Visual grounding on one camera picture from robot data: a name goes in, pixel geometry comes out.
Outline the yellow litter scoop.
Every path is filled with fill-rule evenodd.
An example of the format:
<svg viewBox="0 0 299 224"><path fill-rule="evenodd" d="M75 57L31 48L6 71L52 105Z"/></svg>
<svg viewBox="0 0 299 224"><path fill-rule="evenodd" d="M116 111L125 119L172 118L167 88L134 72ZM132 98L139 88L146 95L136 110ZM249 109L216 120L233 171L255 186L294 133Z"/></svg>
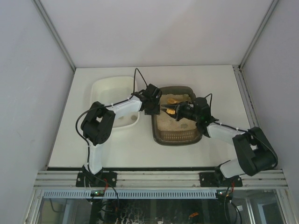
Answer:
<svg viewBox="0 0 299 224"><path fill-rule="evenodd" d="M187 101L181 101L181 100L177 100L177 99L174 99L174 98L169 98L167 100L167 104L178 104L178 103L181 103L181 102L187 102Z"/></svg>

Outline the dark brown litter box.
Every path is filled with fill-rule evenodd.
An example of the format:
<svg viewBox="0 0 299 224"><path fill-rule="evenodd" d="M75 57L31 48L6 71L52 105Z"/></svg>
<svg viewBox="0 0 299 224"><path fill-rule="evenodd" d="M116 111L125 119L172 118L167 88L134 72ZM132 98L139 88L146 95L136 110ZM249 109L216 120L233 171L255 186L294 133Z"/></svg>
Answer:
<svg viewBox="0 0 299 224"><path fill-rule="evenodd" d="M193 90L187 86L167 86L162 87L162 96L160 104L167 104L169 98L181 101L192 102L196 95ZM183 98L183 94L188 94L189 98ZM191 145L199 142L202 134L196 127L196 122L188 119L176 121L160 111L159 115L151 116L152 133L156 143L164 146L182 146ZM187 124L187 128L181 128L181 124Z"/></svg>

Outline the white plastic tub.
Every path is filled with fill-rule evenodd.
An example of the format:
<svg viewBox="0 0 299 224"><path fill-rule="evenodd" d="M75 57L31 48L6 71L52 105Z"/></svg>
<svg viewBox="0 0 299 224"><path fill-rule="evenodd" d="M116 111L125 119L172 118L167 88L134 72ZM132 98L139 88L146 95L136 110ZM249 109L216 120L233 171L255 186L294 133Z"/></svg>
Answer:
<svg viewBox="0 0 299 224"><path fill-rule="evenodd" d="M100 102L104 105L117 103L131 96L133 90L138 90L137 83L132 77L109 77L93 83L90 103ZM113 129L124 129L134 126L140 118L139 112L131 112L114 120Z"/></svg>

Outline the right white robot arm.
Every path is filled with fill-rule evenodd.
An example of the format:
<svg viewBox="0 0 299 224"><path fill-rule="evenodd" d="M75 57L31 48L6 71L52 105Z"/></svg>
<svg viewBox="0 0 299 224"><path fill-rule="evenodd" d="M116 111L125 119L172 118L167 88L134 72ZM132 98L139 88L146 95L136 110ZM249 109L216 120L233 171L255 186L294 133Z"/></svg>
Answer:
<svg viewBox="0 0 299 224"><path fill-rule="evenodd" d="M259 127L242 130L221 123L211 114L211 101L198 97L187 101L164 104L162 111L176 121L192 120L200 133L234 146L236 158L220 164L215 171L218 179L229 179L246 174L254 176L261 171L274 169L278 156Z"/></svg>

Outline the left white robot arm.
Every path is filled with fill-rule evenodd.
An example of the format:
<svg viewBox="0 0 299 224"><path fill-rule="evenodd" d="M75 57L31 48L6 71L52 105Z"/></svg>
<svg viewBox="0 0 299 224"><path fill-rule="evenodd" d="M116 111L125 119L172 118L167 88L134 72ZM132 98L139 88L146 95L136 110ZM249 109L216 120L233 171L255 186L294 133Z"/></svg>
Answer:
<svg viewBox="0 0 299 224"><path fill-rule="evenodd" d="M103 170L103 145L109 139L114 121L132 112L144 111L147 115L159 114L162 91L149 84L146 89L133 92L127 99L104 105L94 102L90 109L77 119L77 134L87 143L87 160L84 169L92 175Z"/></svg>

